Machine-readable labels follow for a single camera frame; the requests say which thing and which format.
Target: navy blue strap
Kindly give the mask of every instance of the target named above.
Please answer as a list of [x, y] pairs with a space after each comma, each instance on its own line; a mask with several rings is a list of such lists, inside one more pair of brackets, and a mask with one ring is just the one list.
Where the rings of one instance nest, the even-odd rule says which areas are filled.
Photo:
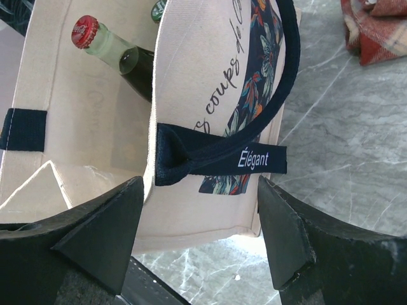
[[[232, 175], [236, 172], [236, 168], [230, 166], [230, 158], [236, 160], [238, 154], [267, 127], [280, 110], [298, 73], [300, 34], [293, 2], [276, 1], [286, 42], [286, 60], [273, 97], [256, 119], [230, 137], [218, 137], [214, 140], [198, 131], [191, 131], [191, 133], [187, 128], [159, 123], [155, 181], [157, 186], [175, 184], [189, 173], [216, 175], [217, 172], [223, 172], [224, 175]], [[223, 168], [216, 171], [214, 165], [222, 164], [222, 161], [228, 164], [229, 170]], [[247, 170], [245, 173], [253, 173], [253, 171]]]
[[0, 136], [0, 149], [44, 151], [46, 111], [8, 109]]

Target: tote bag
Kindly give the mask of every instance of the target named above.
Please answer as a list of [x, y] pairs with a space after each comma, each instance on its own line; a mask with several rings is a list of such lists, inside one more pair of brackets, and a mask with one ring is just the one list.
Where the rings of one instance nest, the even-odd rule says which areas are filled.
[[[0, 221], [33, 222], [137, 176], [134, 253], [258, 236], [258, 176], [286, 173], [276, 144], [300, 39], [292, 1], [36, 0], [4, 120]], [[75, 48], [92, 15], [155, 52], [152, 104]]]

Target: bag handle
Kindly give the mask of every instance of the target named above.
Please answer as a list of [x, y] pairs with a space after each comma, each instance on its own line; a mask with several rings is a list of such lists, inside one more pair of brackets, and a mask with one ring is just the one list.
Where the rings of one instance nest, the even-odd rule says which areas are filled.
[[[242, 159], [245, 148], [247, 148], [245, 151], [251, 151], [251, 156], [262, 156], [261, 154], [253, 154], [253, 152], [264, 144], [251, 141], [267, 127], [280, 110], [294, 85], [300, 63], [300, 33], [298, 32], [294, 3], [292, 0], [276, 0], [276, 2], [279, 7], [286, 42], [286, 59], [280, 82], [273, 97], [252, 122], [230, 137], [206, 137], [204, 133], [196, 130], [158, 123], [156, 186], [175, 184], [190, 173], [201, 175], [203, 173], [199, 169], [233, 155], [240, 155], [240, 159]], [[265, 167], [262, 170], [265, 170], [263, 172], [270, 172]]]

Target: marble countertop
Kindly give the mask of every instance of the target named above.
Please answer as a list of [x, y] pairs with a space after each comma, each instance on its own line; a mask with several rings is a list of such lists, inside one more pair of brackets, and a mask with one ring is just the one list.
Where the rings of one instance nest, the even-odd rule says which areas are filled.
[[[361, 67], [345, 49], [339, 0], [294, 3], [301, 63], [279, 140], [288, 174], [272, 180], [340, 220], [407, 234], [407, 58]], [[192, 304], [280, 304], [262, 237], [137, 258]]]

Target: plaid cloth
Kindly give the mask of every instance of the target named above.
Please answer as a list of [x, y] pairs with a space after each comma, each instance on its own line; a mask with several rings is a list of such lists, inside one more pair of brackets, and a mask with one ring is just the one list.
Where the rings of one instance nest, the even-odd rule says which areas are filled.
[[347, 49], [359, 51], [361, 65], [407, 55], [407, 17], [373, 17], [364, 4], [341, 0]]
[[366, 1], [364, 9], [376, 17], [407, 16], [407, 0], [376, 0], [375, 4]]

